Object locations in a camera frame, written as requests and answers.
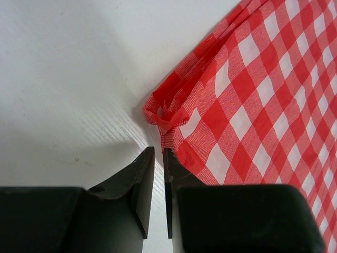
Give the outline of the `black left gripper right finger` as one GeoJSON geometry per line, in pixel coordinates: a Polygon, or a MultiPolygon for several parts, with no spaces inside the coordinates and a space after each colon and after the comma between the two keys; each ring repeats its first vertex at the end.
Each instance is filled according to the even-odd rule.
{"type": "Polygon", "coordinates": [[[166,202],[166,221],[168,238],[173,236],[173,200],[179,187],[204,186],[204,183],[185,168],[178,160],[173,149],[164,148],[164,186],[166,202]]]}

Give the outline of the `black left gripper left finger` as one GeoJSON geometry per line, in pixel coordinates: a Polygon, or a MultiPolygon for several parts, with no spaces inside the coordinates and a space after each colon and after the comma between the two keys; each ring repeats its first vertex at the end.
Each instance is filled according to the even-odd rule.
{"type": "Polygon", "coordinates": [[[154,160],[154,147],[147,147],[125,168],[88,189],[105,201],[125,198],[144,239],[148,238],[150,223],[154,160]]]}

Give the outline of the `red white checkered cloth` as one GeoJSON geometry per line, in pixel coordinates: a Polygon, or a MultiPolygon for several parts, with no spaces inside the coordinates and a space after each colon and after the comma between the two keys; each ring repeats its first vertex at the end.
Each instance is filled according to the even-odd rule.
{"type": "Polygon", "coordinates": [[[204,183],[297,187],[336,252],[335,1],[241,1],[143,113],[204,183]]]}

